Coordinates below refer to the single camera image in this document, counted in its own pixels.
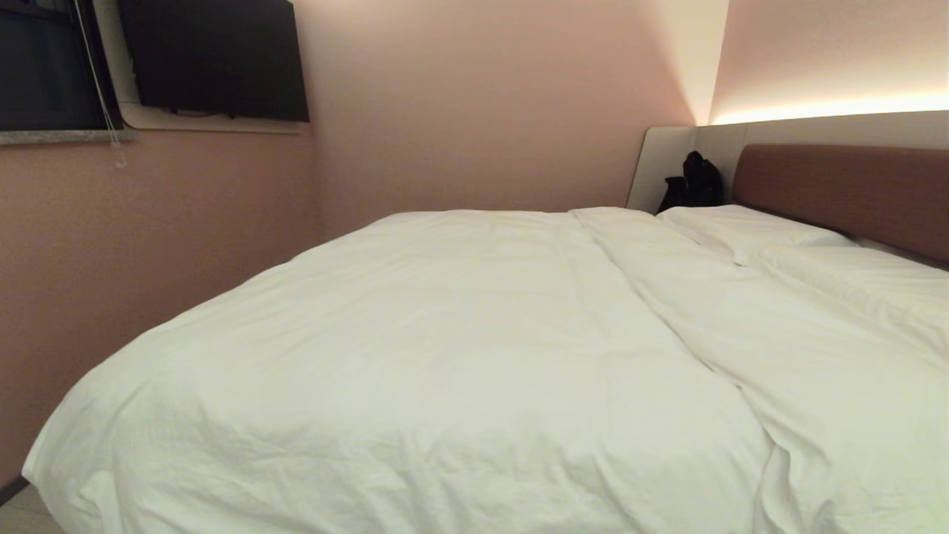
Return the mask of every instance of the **black backpack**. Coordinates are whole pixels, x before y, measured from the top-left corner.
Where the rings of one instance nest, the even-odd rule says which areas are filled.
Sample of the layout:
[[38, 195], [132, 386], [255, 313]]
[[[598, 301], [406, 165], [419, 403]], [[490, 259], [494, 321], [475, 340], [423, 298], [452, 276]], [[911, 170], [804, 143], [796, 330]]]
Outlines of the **black backpack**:
[[718, 169], [693, 150], [682, 164], [682, 175], [665, 179], [669, 189], [659, 211], [676, 206], [720, 206], [725, 202]]

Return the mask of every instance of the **warm light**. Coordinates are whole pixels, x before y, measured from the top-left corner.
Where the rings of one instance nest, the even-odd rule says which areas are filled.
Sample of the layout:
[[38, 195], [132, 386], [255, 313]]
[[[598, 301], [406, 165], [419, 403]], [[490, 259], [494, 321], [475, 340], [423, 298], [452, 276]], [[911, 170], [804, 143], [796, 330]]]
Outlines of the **warm light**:
[[760, 123], [762, 121], [783, 121], [807, 117], [939, 111], [943, 109], [949, 109], [949, 93], [770, 107], [754, 111], [726, 113], [720, 117], [715, 117], [712, 124]]

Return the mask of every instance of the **wall-mounted tv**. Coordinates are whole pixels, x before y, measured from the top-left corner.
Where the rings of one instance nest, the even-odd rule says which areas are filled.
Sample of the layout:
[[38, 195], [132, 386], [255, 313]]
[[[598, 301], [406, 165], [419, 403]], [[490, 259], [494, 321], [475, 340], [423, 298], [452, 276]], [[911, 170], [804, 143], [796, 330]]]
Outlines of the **wall-mounted tv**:
[[142, 105], [309, 120], [287, 0], [120, 0]]

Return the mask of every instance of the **white pillow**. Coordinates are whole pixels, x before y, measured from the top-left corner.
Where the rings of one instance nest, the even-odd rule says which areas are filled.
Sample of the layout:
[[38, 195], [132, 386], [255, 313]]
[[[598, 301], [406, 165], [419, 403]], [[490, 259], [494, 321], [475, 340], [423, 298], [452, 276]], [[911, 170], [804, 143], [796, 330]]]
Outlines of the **white pillow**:
[[735, 204], [711, 208], [676, 207], [657, 217], [699, 244], [748, 265], [771, 246], [856, 246], [826, 228], [755, 211]]
[[775, 247], [753, 268], [949, 358], [949, 271], [862, 247]]

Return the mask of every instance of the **white bedsheet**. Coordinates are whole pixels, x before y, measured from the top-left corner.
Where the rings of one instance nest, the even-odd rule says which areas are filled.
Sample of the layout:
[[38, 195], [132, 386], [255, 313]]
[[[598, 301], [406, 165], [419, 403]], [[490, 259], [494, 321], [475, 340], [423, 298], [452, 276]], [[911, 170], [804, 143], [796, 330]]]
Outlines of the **white bedsheet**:
[[868, 328], [635, 212], [576, 214], [775, 442], [754, 532], [949, 532], [940, 354]]
[[70, 534], [715, 534], [772, 449], [577, 217], [449, 212], [144, 334], [25, 474]]

